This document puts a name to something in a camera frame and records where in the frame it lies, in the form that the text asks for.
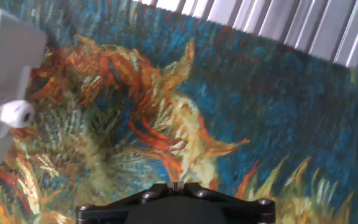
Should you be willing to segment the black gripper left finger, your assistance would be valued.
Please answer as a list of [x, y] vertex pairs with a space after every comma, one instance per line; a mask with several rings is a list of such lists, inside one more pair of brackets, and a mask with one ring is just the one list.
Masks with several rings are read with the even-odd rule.
[[138, 205], [172, 196], [175, 183], [153, 184], [149, 189], [130, 195], [108, 205], [86, 203], [76, 208], [76, 224], [103, 223], [126, 218], [129, 211]]

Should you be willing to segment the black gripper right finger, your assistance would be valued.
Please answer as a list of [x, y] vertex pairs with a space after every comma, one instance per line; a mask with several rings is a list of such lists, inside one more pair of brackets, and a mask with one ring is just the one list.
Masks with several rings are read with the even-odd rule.
[[211, 189], [202, 187], [197, 182], [176, 183], [176, 193], [194, 199], [222, 212], [230, 222], [244, 223], [276, 223], [275, 202], [268, 198], [244, 201]]

